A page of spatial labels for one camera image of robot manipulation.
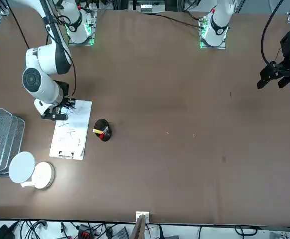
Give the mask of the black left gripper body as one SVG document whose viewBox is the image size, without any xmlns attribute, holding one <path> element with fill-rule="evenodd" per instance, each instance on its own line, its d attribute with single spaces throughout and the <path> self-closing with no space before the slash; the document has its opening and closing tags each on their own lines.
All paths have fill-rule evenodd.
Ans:
<svg viewBox="0 0 290 239">
<path fill-rule="evenodd" d="M 279 70 L 290 73 L 290 31 L 280 40 L 280 46 L 283 60 L 276 66 Z"/>
</svg>

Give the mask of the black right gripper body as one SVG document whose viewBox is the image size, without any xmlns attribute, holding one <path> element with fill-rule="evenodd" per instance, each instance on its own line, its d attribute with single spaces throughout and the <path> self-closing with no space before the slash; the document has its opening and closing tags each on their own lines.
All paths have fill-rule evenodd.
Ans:
<svg viewBox="0 0 290 239">
<path fill-rule="evenodd" d="M 67 98 L 69 91 L 69 84 L 62 81 L 54 80 L 55 90 L 54 90 L 54 98 Z"/>
</svg>

